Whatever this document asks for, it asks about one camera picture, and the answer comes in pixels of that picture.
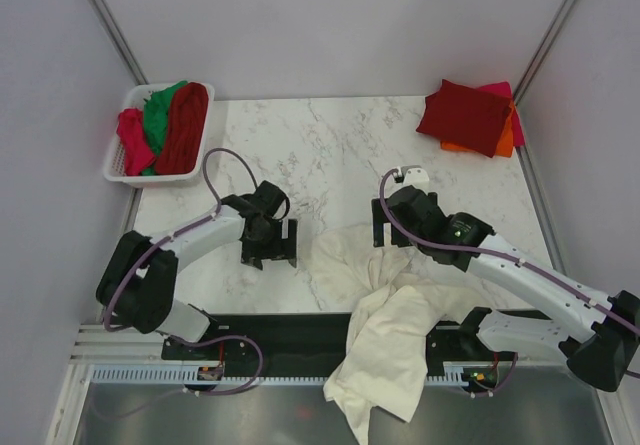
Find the white t shirt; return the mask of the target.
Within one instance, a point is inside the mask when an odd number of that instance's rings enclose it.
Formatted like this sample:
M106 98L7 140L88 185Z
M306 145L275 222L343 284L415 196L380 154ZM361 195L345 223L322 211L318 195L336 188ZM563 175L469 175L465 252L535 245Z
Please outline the white t shirt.
M370 413L379 407L412 420L425 385L426 337L443 318L461 322L484 296L471 287L439 284L408 272L409 255L376 248L366 225L327 231L303 253L312 279L353 305L346 356L323 393L344 414L356 441L369 441Z

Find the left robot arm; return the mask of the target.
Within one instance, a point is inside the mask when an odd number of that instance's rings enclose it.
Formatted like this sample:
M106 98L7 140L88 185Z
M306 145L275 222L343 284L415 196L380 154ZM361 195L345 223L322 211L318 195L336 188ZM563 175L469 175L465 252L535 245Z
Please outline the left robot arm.
M222 198L208 213L161 236L135 230L117 243L96 290L108 332L133 328L176 338L198 358L219 347L209 316L175 298L181 271L210 252L239 242L240 263L257 270L265 261L297 265L298 221L289 197L264 181L254 192Z

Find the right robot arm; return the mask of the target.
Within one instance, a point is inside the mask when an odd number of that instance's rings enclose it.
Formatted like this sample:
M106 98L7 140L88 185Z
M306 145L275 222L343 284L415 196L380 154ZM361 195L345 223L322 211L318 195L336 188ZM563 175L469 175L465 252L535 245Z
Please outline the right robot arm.
M458 346L467 357L513 352L557 361L581 381L618 390L639 347L639 299L609 296L537 264L486 222L466 213L445 214L434 192L405 186L371 201L374 244L413 246L436 263L488 280L541 312L511 317L478 307L464 319Z

